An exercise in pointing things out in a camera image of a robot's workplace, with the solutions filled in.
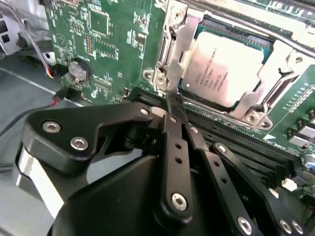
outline white plastic part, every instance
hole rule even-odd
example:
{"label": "white plastic part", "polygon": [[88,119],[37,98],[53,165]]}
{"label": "white plastic part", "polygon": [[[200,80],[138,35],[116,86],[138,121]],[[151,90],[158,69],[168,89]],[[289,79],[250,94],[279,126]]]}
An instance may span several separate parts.
{"label": "white plastic part", "polygon": [[272,188],[268,188],[269,192],[272,193],[272,195],[274,195],[277,199],[279,199],[279,193],[277,193],[274,189]]}
{"label": "white plastic part", "polygon": [[285,178],[284,180],[282,180],[281,184],[283,188],[286,188],[291,192],[297,189],[297,184],[289,178]]}

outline capacitor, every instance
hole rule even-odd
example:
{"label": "capacitor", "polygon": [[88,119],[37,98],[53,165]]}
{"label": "capacitor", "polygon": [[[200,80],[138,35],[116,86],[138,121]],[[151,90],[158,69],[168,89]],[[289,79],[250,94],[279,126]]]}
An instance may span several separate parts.
{"label": "capacitor", "polygon": [[309,169],[315,168],[315,155],[314,154],[304,155],[304,166]]}

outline green circuit board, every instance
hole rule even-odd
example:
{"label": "green circuit board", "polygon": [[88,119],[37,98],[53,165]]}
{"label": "green circuit board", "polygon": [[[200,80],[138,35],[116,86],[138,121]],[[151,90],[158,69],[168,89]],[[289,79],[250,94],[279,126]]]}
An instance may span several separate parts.
{"label": "green circuit board", "polygon": [[[272,5],[270,0],[242,2],[258,7]],[[64,86],[81,91],[85,100],[96,105],[119,103],[123,88],[140,87],[154,92],[143,79],[142,71],[155,66],[165,17],[155,7],[155,0],[55,0],[46,7],[46,13],[57,63],[67,65],[73,58],[80,58],[90,65],[93,73],[82,85],[65,75]],[[244,43],[257,48],[251,42]],[[263,48],[265,55],[271,50]],[[273,127],[268,131],[248,130],[212,114],[202,115],[291,154],[315,153],[315,144],[301,149],[286,137],[287,130],[296,128],[297,120],[307,118],[308,112],[315,108],[314,90],[315,66],[311,66],[269,114]]]}
{"label": "green circuit board", "polygon": [[56,0],[46,7],[56,61],[86,61],[92,78],[77,85],[69,75],[64,86],[80,90],[93,104],[119,103],[122,89],[152,90],[142,71],[153,68],[164,23],[154,0]]}

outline black ram slot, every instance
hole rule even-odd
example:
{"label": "black ram slot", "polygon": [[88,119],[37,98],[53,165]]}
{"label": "black ram slot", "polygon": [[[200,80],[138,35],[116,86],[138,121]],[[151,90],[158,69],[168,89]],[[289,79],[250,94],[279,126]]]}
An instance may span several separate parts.
{"label": "black ram slot", "polygon": [[[127,99],[166,110],[165,100],[140,88],[134,89]],[[208,145],[211,142],[224,143],[268,187],[281,186],[282,179],[296,176],[295,170],[302,168],[297,156],[192,111],[187,110],[187,117],[191,124],[201,130]]]}

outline cable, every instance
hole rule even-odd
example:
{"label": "cable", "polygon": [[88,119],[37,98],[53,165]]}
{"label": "cable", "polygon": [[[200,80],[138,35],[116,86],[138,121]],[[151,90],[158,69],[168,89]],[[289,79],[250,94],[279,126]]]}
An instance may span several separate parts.
{"label": "cable", "polygon": [[256,31],[262,32],[264,34],[270,35],[270,36],[274,37],[275,39],[278,39],[279,41],[289,45],[290,47],[297,50],[298,52],[301,52],[301,53],[315,59],[315,51],[313,49],[308,48],[307,46],[305,46],[301,43],[298,43],[298,42],[296,42],[290,38],[284,37],[284,36],[278,34],[277,32],[266,29],[266,28],[261,27],[259,25],[255,25],[251,22],[239,19],[239,18],[232,16],[232,15],[229,15],[223,11],[215,10],[213,8],[210,8],[210,7],[208,7],[208,10],[209,10],[209,12],[211,12],[212,14],[214,14],[216,16],[221,16],[221,17],[227,18],[228,20],[242,24],[244,26],[252,28],[253,30],[256,30]]}
{"label": "cable", "polygon": [[31,43],[32,43],[32,45],[33,45],[33,47],[34,47],[34,49],[35,49],[35,51],[36,51],[36,53],[37,53],[37,55],[39,57],[39,59],[41,60],[41,62],[43,63],[43,65],[45,67],[45,70],[46,70],[48,76],[50,78],[53,78],[53,76],[51,75],[51,72],[49,70],[49,65],[47,64],[47,62],[46,62],[46,60],[45,60],[45,58],[44,58],[44,56],[43,56],[39,46],[34,41],[32,35],[31,35],[32,33],[30,33],[29,30],[25,27],[25,25],[24,25],[23,21],[21,20],[19,14],[9,4],[7,4],[7,3],[5,3],[5,2],[3,2],[1,0],[0,0],[0,7],[9,10],[13,14],[13,17],[15,18],[15,20],[19,24],[21,31],[23,31],[29,37],[29,39],[30,39],[30,41],[31,41]]}

